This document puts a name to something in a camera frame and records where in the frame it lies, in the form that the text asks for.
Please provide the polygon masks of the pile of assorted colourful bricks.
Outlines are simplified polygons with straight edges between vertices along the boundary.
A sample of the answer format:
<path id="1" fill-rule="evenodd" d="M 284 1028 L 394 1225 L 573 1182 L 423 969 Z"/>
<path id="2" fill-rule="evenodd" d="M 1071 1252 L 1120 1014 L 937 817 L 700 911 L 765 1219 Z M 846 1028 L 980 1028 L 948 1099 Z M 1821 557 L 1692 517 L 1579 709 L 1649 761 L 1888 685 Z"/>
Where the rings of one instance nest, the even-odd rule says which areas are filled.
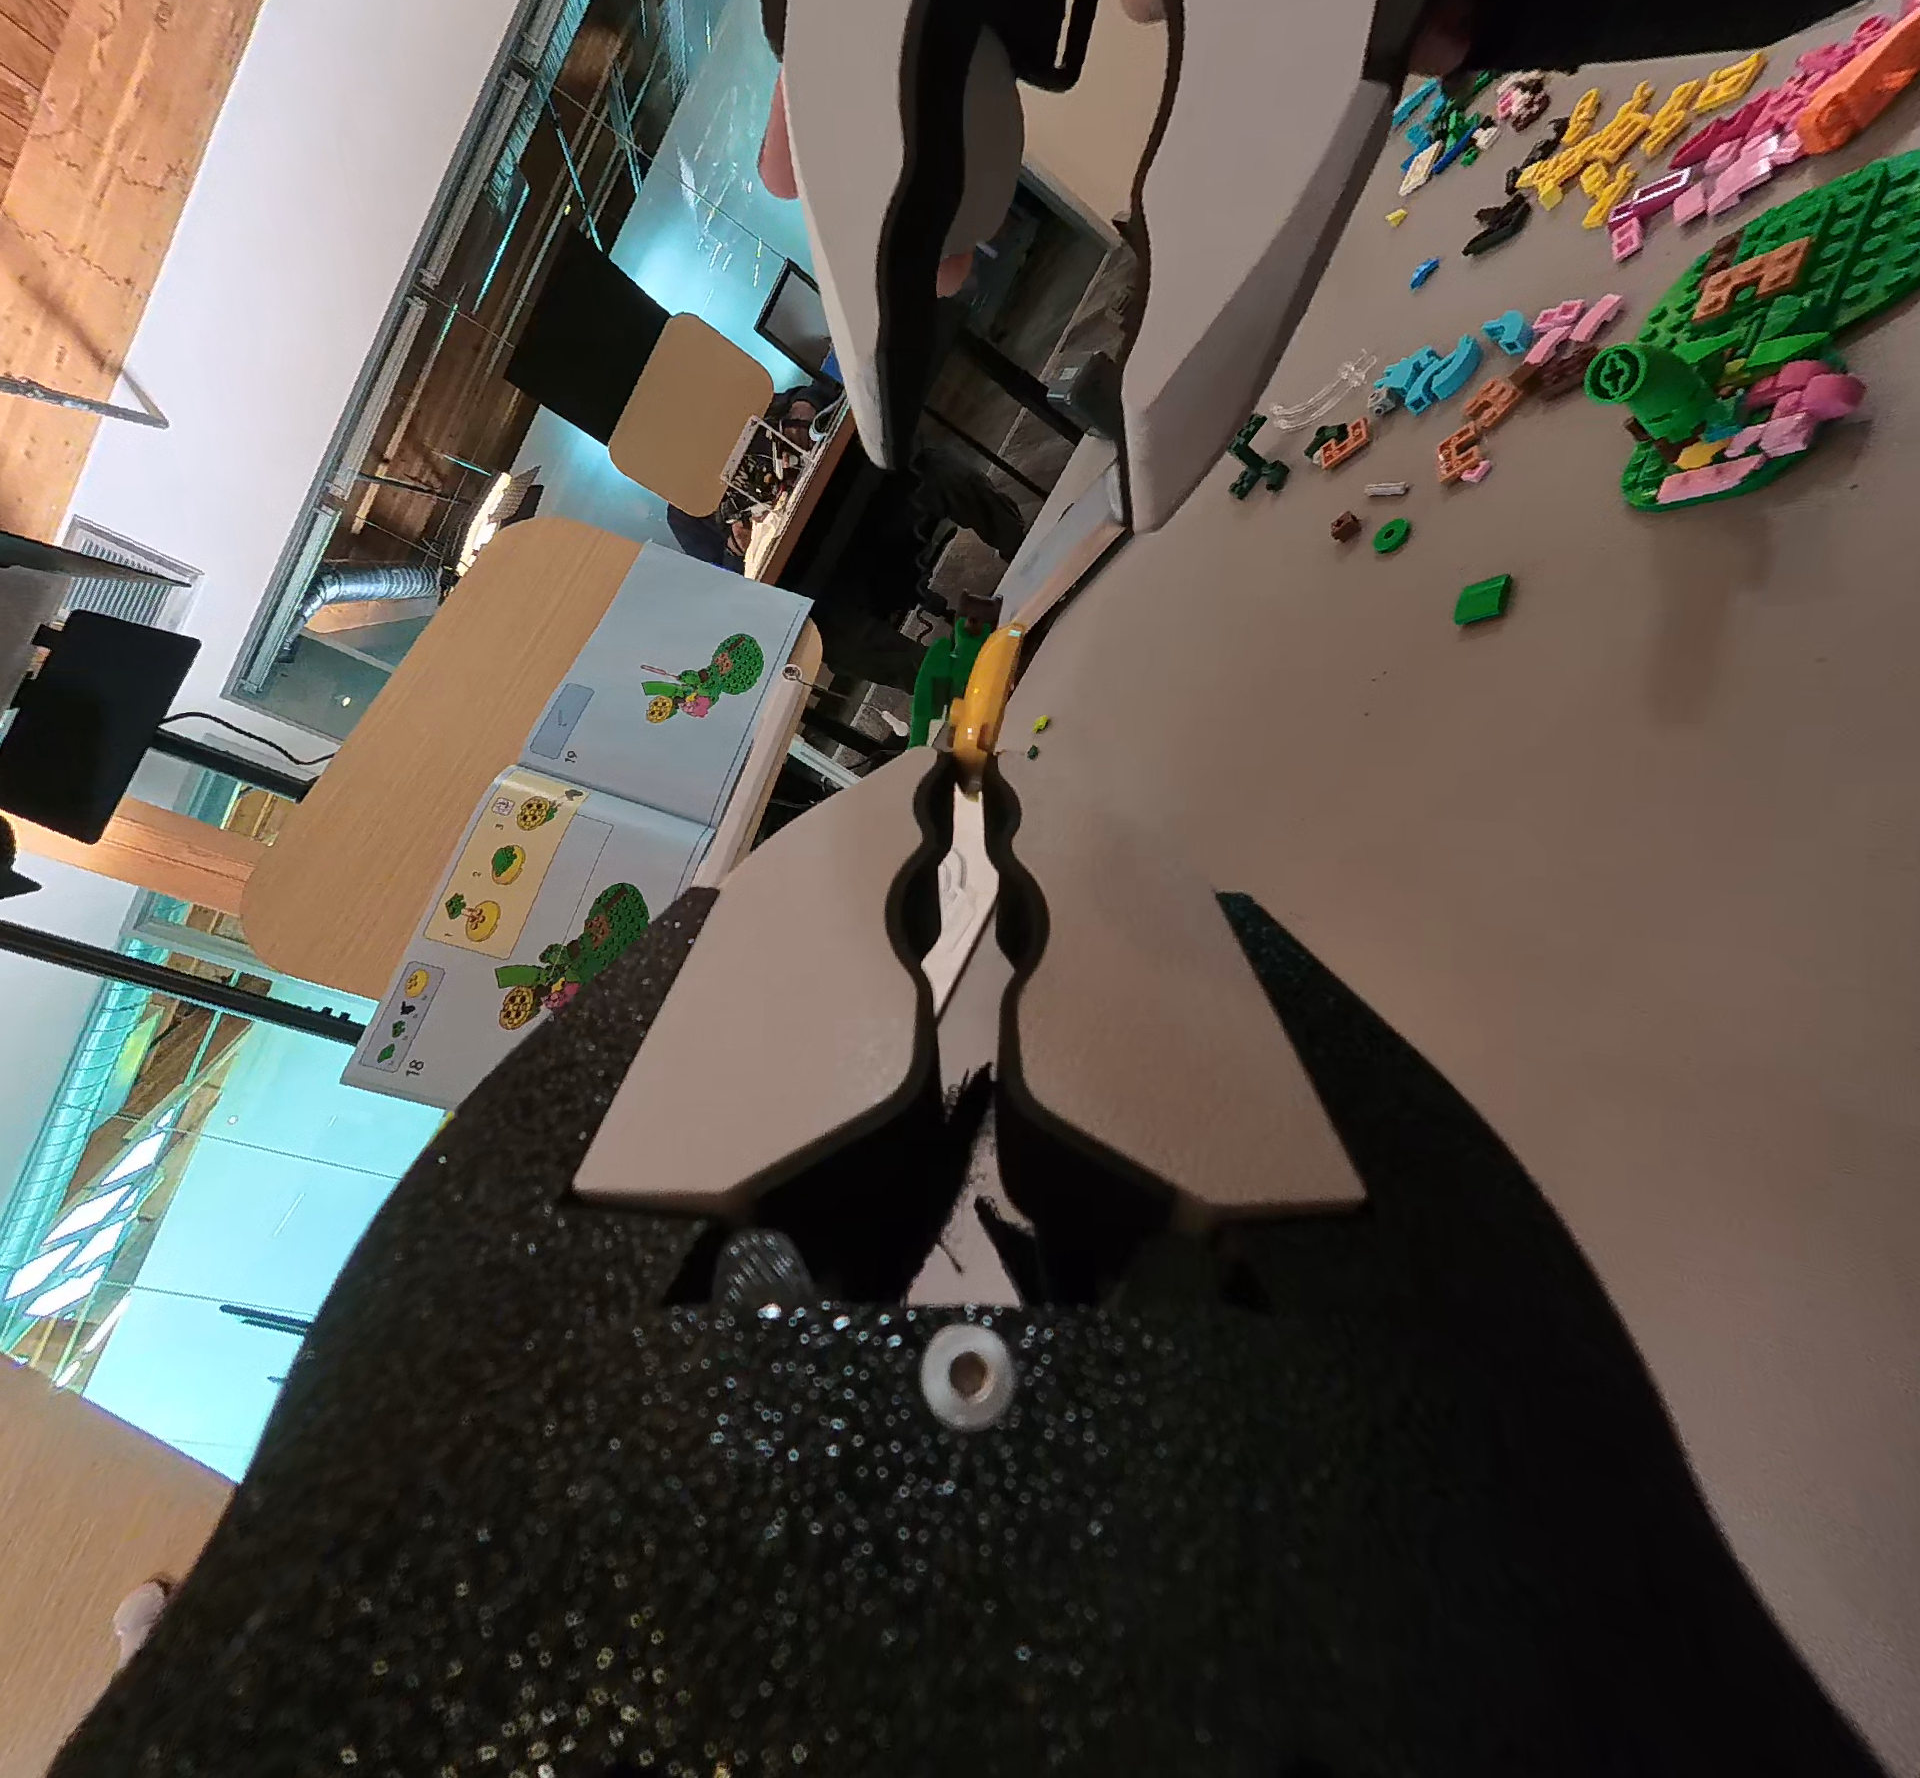
<path id="1" fill-rule="evenodd" d="M 1559 214 L 1624 263 L 1656 233 L 1729 231 L 1794 189 L 1841 176 L 1892 144 L 1916 80 L 1852 142 L 1807 156 L 1794 122 L 1852 57 L 1850 38 L 1902 0 L 1830 18 L 1806 38 L 1726 63 L 1457 70 L 1411 80 L 1388 122 L 1380 221 L 1439 219 L 1437 255 L 1465 263 Z"/>

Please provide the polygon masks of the green clip plate brick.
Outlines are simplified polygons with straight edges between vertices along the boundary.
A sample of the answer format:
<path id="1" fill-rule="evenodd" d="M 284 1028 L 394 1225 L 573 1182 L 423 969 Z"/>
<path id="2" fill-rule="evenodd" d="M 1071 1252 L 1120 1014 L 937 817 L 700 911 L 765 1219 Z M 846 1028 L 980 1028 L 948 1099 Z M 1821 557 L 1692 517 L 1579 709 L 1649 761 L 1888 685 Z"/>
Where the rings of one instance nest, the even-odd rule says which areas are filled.
<path id="1" fill-rule="evenodd" d="M 907 744 L 923 749 L 948 718 L 955 701 L 966 696 L 973 665 L 994 632 L 994 620 L 960 614 L 948 635 L 931 639 L 913 685 Z"/>

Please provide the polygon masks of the yellow round disc brick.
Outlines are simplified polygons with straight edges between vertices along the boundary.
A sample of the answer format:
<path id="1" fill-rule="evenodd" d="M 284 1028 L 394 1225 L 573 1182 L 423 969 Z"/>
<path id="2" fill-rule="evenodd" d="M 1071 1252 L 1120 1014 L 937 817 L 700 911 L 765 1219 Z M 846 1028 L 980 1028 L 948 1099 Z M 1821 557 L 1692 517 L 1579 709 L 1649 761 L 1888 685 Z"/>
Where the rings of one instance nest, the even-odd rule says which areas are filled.
<path id="1" fill-rule="evenodd" d="M 943 749 L 951 758 L 958 790 L 969 798 L 982 792 L 995 762 L 1026 639 L 1028 626 L 1018 620 L 992 630 L 971 661 L 966 686 L 948 706 Z"/>

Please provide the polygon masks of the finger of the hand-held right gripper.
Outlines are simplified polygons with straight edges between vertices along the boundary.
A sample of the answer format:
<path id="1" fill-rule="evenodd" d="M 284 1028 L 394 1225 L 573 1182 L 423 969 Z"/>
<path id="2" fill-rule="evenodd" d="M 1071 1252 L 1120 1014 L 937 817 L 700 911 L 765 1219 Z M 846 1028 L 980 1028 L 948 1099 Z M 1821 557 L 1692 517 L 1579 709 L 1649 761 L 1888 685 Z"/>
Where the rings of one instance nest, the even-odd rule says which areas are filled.
<path id="1" fill-rule="evenodd" d="M 1380 150 L 1380 0 L 1163 0 L 1161 110 L 1133 227 L 1146 286 L 1120 368 L 1124 508 L 1165 526 L 1268 390 Z"/>
<path id="2" fill-rule="evenodd" d="M 1018 186 L 1018 0 L 759 3 L 779 65 L 764 162 L 789 167 L 860 445 L 898 471 L 946 304 Z"/>

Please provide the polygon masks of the clear curved pieces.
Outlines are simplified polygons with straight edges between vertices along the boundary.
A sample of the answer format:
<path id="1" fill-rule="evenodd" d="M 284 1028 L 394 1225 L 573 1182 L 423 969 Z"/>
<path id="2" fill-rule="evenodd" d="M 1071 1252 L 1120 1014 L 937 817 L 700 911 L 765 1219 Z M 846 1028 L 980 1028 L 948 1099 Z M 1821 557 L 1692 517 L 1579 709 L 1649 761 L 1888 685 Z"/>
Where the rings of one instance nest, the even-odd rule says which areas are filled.
<path id="1" fill-rule="evenodd" d="M 1269 400 L 1262 410 L 1279 433 L 1312 431 L 1330 422 L 1353 398 L 1364 400 L 1378 376 L 1380 361 L 1372 350 L 1343 361 L 1331 378 L 1300 400 Z"/>

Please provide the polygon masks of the black panel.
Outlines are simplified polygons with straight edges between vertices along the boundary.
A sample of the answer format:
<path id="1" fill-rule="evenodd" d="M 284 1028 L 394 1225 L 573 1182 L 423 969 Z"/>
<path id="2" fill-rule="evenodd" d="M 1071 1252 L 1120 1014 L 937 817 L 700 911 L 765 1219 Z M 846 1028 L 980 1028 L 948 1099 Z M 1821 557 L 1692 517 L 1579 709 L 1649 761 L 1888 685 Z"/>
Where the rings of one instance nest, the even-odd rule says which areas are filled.
<path id="1" fill-rule="evenodd" d="M 667 320 L 588 235 L 565 229 L 502 378 L 610 447 Z"/>

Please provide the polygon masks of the orange brick separator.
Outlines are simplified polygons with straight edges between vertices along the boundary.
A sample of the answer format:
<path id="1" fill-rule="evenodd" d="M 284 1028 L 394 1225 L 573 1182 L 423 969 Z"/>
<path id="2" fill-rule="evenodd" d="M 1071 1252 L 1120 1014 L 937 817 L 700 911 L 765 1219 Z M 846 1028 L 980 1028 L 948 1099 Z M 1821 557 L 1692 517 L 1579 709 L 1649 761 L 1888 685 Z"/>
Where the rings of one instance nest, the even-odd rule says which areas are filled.
<path id="1" fill-rule="evenodd" d="M 1846 41 L 1850 57 L 1820 83 L 1791 133 L 1806 156 L 1841 150 L 1866 133 L 1918 79 L 1918 0 L 1872 14 Z"/>

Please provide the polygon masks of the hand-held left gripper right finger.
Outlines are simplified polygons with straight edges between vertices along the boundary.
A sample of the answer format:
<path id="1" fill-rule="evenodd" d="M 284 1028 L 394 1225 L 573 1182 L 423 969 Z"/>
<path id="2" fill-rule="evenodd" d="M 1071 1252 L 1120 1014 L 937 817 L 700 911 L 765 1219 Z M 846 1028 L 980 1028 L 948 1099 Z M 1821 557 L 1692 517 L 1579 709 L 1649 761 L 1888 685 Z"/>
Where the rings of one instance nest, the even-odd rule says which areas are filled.
<path id="1" fill-rule="evenodd" d="M 1006 1083 L 1033 1116 L 1200 1225 L 1352 1212 L 1366 1190 L 1212 882 L 1185 844 L 1063 754 L 1002 754 L 1006 880 L 1038 947 Z"/>

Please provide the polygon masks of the green plant brick model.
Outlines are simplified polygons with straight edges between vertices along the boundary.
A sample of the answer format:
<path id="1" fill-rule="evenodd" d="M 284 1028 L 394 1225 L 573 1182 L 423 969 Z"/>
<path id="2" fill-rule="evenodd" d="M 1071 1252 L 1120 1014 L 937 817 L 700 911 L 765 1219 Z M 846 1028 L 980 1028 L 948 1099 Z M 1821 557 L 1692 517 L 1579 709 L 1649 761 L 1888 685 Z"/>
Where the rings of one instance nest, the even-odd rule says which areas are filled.
<path id="1" fill-rule="evenodd" d="M 1802 464 L 1863 400 L 1843 340 L 1916 284 L 1916 152 L 1800 192 L 1694 259 L 1581 381 L 1590 403 L 1628 422 L 1624 504 L 1684 512 Z"/>

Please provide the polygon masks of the grey plastic pouch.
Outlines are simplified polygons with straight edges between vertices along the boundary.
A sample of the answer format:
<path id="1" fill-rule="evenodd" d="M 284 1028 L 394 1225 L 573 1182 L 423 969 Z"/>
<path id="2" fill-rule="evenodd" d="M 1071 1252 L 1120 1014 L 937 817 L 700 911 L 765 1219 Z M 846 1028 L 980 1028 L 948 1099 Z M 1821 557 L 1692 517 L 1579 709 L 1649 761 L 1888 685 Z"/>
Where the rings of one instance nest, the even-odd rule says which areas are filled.
<path id="1" fill-rule="evenodd" d="M 1083 436 L 997 583 L 997 630 L 1038 630 L 1129 534 L 1118 447 Z"/>

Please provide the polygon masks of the instruction booklet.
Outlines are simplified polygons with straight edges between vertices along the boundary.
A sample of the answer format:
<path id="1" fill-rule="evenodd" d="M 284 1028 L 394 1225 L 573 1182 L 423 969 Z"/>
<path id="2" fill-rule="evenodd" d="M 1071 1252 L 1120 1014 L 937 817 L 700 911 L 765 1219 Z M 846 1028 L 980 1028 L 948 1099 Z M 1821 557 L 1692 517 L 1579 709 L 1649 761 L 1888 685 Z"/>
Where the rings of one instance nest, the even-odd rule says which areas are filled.
<path id="1" fill-rule="evenodd" d="M 341 1087 L 449 1112 L 694 882 L 807 602 L 646 546 L 464 825 Z"/>

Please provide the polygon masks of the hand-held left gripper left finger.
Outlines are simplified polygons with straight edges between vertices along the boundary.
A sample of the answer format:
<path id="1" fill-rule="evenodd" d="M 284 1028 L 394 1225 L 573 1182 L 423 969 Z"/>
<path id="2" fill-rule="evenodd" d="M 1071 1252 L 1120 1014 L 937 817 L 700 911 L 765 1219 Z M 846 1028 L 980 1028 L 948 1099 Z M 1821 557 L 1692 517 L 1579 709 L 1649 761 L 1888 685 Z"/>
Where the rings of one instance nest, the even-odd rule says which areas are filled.
<path id="1" fill-rule="evenodd" d="M 916 747 L 743 856 L 641 1036 L 571 1188 L 746 1215 L 937 1109 L 926 954 L 941 935 L 951 758 Z"/>

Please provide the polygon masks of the silver duct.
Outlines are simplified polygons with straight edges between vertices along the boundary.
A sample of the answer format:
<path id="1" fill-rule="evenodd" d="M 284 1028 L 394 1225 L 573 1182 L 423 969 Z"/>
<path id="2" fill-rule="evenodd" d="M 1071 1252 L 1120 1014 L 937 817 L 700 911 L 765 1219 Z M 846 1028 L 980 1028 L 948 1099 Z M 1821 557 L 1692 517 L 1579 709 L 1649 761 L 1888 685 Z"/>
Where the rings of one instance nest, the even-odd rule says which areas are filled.
<path id="1" fill-rule="evenodd" d="M 443 570 L 431 564 L 324 562 L 299 597 L 295 639 L 326 639 L 431 617 Z"/>

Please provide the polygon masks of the studio light on stand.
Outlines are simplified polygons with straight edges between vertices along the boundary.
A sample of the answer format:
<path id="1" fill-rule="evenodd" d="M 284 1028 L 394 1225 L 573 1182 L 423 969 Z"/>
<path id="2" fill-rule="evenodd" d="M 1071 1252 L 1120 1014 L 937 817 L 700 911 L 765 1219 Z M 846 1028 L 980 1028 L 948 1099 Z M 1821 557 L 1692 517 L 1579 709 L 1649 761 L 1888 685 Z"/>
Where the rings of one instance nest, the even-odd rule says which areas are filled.
<path id="1" fill-rule="evenodd" d="M 98 847 L 148 754 L 177 758 L 237 784 L 298 804 L 310 780 L 203 743 L 169 734 L 173 701 L 200 642 L 131 620 L 70 610 L 41 625 L 28 646 L 43 654 L 12 696 L 1 744 L 1 807 L 9 823 L 34 823 L 58 839 Z M 135 992 L 203 1006 L 215 1017 L 275 1027 L 354 1046 L 365 1032 L 350 1017 L 317 1010 L 116 950 L 4 924 L 4 950 Z"/>

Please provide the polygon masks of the light blue bricks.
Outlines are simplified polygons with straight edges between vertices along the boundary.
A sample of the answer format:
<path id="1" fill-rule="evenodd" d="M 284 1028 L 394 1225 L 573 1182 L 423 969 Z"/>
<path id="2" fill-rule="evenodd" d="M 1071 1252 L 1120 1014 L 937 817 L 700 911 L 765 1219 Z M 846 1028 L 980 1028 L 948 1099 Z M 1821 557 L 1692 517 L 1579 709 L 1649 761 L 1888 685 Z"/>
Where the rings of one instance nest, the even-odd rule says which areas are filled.
<path id="1" fill-rule="evenodd" d="M 1521 359 L 1534 342 L 1534 324 L 1512 308 L 1464 333 L 1449 350 L 1420 349 L 1393 361 L 1368 389 L 1375 414 L 1402 410 L 1420 417 L 1474 389 L 1487 354 Z"/>

